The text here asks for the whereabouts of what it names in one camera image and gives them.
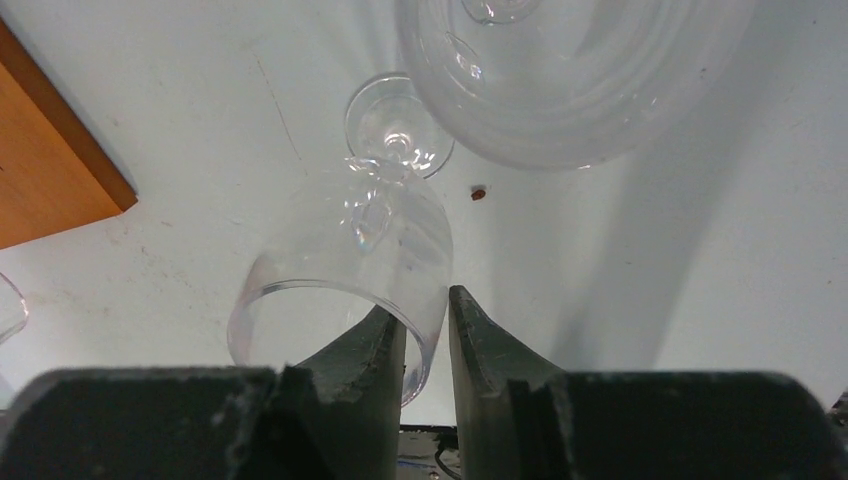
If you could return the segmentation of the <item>gold rack wooden base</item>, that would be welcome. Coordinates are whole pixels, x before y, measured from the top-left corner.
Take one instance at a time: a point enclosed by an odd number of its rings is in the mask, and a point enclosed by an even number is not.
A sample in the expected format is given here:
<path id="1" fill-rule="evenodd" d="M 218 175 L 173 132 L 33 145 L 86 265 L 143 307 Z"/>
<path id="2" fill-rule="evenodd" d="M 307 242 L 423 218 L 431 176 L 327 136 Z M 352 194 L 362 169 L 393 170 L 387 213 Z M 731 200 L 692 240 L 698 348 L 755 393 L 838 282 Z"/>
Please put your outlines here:
<path id="1" fill-rule="evenodd" d="M 1 246 L 120 215 L 129 182 L 7 25 L 1 27 Z"/>

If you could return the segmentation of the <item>clear wine glass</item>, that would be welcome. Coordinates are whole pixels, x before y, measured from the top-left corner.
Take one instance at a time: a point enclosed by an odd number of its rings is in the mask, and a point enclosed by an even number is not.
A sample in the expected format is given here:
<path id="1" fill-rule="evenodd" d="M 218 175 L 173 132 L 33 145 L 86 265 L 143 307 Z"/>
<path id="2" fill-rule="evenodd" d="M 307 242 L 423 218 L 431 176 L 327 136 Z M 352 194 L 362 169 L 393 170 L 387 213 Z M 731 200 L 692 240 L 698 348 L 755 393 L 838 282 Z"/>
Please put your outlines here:
<path id="1" fill-rule="evenodd" d="M 449 221 L 428 178 L 452 154 L 411 79 L 364 83 L 345 111 L 350 150 L 283 202 L 227 325 L 239 366 L 297 364 L 363 324 L 401 324 L 400 400 L 423 390 L 440 338 L 453 265 Z"/>
<path id="2" fill-rule="evenodd" d="M 12 280 L 1 274 L 1 414 L 10 405 L 16 389 L 10 380 L 9 340 L 27 325 L 29 310 L 24 295 Z"/>
<path id="3" fill-rule="evenodd" d="M 736 50 L 752 1 L 398 1 L 428 112 L 476 155 L 579 169 L 662 135 Z"/>

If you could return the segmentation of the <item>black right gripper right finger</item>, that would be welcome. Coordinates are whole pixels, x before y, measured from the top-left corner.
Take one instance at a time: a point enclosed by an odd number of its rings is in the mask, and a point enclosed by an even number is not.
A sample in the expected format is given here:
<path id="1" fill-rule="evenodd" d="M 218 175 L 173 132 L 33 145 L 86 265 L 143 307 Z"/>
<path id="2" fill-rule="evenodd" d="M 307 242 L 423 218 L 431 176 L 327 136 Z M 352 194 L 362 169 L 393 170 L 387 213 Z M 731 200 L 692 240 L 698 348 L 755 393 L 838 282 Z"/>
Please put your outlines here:
<path id="1" fill-rule="evenodd" d="M 843 479 L 818 401 L 772 372 L 579 372 L 449 291 L 466 479 Z"/>

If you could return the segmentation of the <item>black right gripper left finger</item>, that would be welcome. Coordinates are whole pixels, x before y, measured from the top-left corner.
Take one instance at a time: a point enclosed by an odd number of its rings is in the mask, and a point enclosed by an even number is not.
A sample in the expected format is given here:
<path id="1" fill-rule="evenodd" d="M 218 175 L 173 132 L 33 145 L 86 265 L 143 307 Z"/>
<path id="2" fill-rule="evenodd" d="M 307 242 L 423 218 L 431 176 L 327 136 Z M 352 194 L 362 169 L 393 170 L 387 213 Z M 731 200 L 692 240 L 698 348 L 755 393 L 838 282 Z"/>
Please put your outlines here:
<path id="1" fill-rule="evenodd" d="M 5 479 L 391 479 L 405 328 L 381 308 L 307 360 L 55 370 L 1 421 Z"/>

